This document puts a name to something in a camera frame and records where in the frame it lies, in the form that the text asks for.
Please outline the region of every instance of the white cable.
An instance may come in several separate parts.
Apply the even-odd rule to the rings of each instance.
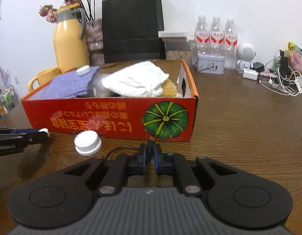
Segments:
[[[278,58],[278,57],[280,57],[280,56],[275,56],[272,60],[270,60],[267,64],[264,65],[264,68],[265,68],[270,62],[274,61],[274,60],[275,60],[276,58]]]
[[[270,60],[264,67],[266,67],[271,61],[273,61],[274,59],[278,58],[280,56],[276,56],[274,57],[272,60]],[[277,73],[275,73],[277,75],[277,79],[278,79],[278,83],[275,83],[272,81],[271,76],[269,75],[269,81],[261,81],[259,80],[259,83],[264,86],[265,88],[269,89],[270,91],[273,91],[275,93],[278,93],[280,95],[284,95],[284,96],[297,96],[298,94],[302,93],[302,89],[300,91],[298,91],[296,93],[296,91],[290,87],[290,85],[295,85],[297,82],[297,74],[299,74],[300,76],[302,76],[302,74],[299,71],[293,71],[292,68],[289,66],[290,70],[292,71],[291,75],[289,76],[289,78],[283,78],[279,72],[279,68],[277,69]],[[283,82],[288,81],[289,82],[289,86],[285,86],[283,84]],[[265,86],[263,83],[268,83],[272,88],[276,88],[278,91],[273,90],[272,88]]]

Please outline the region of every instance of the yellow knitted item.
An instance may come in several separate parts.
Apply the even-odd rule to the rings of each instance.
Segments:
[[[178,93],[177,87],[170,79],[167,79],[162,83],[162,88],[163,88],[162,97],[175,97],[176,94]]]

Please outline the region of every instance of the phone charger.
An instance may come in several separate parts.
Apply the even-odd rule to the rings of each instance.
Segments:
[[[242,77],[250,80],[257,80],[259,73],[255,70],[243,68]]]

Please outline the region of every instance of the snack bag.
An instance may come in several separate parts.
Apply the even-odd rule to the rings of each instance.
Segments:
[[[296,44],[289,42],[288,50],[291,69],[294,71],[299,71],[302,74],[302,49]]]

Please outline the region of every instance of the purple cloth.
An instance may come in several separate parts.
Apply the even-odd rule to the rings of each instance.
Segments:
[[[75,70],[56,76],[45,87],[40,99],[67,99],[85,95],[93,76],[99,69],[100,66],[91,66],[90,72],[83,76],[78,76]]]

